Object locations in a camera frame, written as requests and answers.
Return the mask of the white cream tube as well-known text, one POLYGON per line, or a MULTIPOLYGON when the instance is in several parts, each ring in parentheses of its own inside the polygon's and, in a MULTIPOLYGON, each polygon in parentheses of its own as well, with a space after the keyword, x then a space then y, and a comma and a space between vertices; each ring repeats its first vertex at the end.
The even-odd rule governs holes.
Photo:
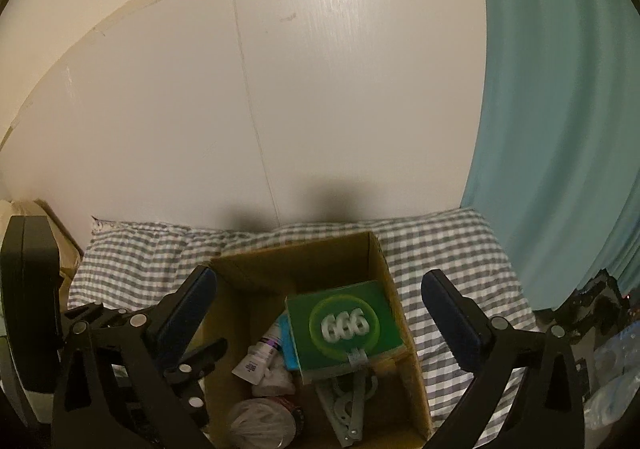
POLYGON ((232 374, 252 385, 258 385, 281 347, 281 325, 277 319, 260 340, 250 347, 245 357, 233 368, 232 374))

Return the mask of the green white 999 medicine box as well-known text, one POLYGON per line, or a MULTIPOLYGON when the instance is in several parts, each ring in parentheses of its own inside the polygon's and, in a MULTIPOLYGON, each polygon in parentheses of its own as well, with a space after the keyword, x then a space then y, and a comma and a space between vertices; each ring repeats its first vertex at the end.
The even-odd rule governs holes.
POLYGON ((304 384, 341 377, 406 351, 385 289, 375 280, 290 296, 285 311, 304 384))

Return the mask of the crumpled clear plastic bag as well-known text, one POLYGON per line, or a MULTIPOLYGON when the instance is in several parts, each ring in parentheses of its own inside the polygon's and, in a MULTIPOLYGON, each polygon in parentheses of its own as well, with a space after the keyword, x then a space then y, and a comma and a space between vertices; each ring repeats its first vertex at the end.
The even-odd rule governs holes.
POLYGON ((229 413, 228 426, 238 448, 287 448, 297 434, 292 412, 271 398, 237 403, 229 413))

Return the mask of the grey white checkered duvet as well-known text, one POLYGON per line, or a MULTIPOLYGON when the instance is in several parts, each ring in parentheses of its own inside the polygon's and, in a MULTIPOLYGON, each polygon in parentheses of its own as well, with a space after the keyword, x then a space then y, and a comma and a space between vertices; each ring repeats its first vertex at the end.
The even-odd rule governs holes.
POLYGON ((291 398, 270 399, 291 423, 281 448, 335 448, 326 402, 366 382, 361 446, 420 448, 451 435, 476 447, 498 434, 520 385, 477 379, 535 317, 483 217, 454 210, 359 224, 298 224, 268 232, 96 222, 68 307, 137 313, 163 302, 201 265, 214 302, 201 338, 228 348, 205 380, 209 442, 239 446, 232 429, 258 401, 232 370, 282 316, 302 364, 291 398))

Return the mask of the open cardboard storage box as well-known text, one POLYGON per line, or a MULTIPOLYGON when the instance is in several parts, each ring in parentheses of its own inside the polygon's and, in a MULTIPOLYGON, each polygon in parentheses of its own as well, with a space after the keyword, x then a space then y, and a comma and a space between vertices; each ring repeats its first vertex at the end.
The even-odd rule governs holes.
POLYGON ((335 448, 314 382, 354 371, 348 356, 366 355, 381 386, 364 407, 363 448, 420 448, 431 436, 422 370, 380 243, 371 232, 215 257, 217 293, 204 337, 228 351, 205 380, 208 433, 217 448, 232 441, 231 408, 250 395, 232 375, 250 344, 287 313, 305 416, 304 448, 335 448))

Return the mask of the grey plastic clip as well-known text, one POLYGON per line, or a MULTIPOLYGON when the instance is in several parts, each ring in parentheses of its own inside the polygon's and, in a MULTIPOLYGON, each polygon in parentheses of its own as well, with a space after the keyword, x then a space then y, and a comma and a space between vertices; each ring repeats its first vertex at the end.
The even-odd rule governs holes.
POLYGON ((360 443, 364 407, 378 390, 378 377, 363 369, 341 379, 318 381, 314 390, 340 446, 349 448, 360 443))

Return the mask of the teal curtain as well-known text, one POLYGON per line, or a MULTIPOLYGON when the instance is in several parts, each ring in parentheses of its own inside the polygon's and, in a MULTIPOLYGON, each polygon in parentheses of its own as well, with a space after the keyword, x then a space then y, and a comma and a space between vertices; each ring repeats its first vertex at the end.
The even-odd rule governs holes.
POLYGON ((463 204, 529 305, 600 269, 639 282, 639 14, 631 0, 486 0, 480 130, 463 204))

